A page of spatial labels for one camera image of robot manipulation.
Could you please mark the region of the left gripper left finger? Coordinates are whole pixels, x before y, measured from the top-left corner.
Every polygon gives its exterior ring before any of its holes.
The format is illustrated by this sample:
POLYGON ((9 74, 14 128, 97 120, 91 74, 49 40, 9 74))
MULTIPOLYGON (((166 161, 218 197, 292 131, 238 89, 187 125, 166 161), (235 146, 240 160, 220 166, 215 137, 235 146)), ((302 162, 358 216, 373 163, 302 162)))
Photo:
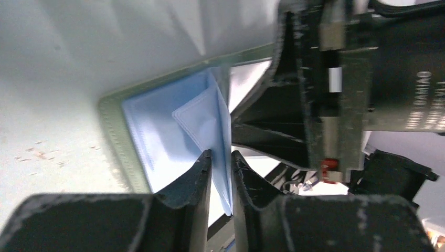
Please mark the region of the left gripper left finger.
POLYGON ((13 212, 1 251, 204 251, 212 154, 155 194, 35 194, 13 212))

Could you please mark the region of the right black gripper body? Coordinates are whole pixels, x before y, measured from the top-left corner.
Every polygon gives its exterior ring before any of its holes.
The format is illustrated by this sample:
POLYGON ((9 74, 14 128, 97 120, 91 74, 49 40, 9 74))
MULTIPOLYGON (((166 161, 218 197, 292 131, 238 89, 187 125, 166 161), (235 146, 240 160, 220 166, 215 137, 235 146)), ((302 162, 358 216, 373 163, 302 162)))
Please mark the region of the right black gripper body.
POLYGON ((308 15, 302 99, 322 180, 363 168, 365 131, 444 133, 444 1, 309 1, 308 15))

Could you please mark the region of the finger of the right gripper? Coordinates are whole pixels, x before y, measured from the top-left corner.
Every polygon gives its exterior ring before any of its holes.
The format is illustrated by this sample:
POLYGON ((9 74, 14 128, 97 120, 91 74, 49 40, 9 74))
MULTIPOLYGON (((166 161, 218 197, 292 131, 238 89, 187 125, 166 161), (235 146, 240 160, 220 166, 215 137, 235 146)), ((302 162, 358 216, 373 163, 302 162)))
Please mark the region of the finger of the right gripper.
POLYGON ((231 112, 232 144, 308 169, 300 88, 256 84, 231 112))
POLYGON ((258 59, 231 68, 232 115, 302 115, 294 14, 280 13, 274 43, 246 52, 258 59))

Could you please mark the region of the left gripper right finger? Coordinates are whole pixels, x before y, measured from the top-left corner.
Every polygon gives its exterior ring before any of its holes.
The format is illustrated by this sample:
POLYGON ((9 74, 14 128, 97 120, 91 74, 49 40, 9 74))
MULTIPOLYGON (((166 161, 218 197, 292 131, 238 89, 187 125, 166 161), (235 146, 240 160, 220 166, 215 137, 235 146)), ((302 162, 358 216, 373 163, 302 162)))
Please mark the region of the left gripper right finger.
MULTIPOLYGON (((231 155, 233 214, 236 167, 231 155)), ((433 251, 412 205, 396 195, 282 194, 263 210, 258 251, 433 251)))

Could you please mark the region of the blue card wallet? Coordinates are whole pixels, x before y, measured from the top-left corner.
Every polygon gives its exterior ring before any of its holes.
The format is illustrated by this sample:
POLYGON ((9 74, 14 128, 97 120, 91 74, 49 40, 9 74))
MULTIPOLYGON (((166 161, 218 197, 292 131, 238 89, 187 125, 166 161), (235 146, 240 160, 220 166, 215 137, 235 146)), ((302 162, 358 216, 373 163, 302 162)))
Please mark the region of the blue card wallet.
POLYGON ((99 100, 112 148, 137 193, 158 192, 212 151, 212 194, 233 210, 230 113, 270 66, 273 47, 201 60, 99 100))

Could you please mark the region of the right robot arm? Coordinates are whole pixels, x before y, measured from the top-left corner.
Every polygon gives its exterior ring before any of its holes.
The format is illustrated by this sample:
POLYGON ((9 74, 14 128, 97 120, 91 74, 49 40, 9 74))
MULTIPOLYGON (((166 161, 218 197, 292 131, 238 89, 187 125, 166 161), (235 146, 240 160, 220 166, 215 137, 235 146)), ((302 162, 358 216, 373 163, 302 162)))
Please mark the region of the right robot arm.
POLYGON ((232 143, 353 194, 412 201, 430 168, 366 131, 444 133, 444 1, 281 1, 270 67, 234 109, 232 143))

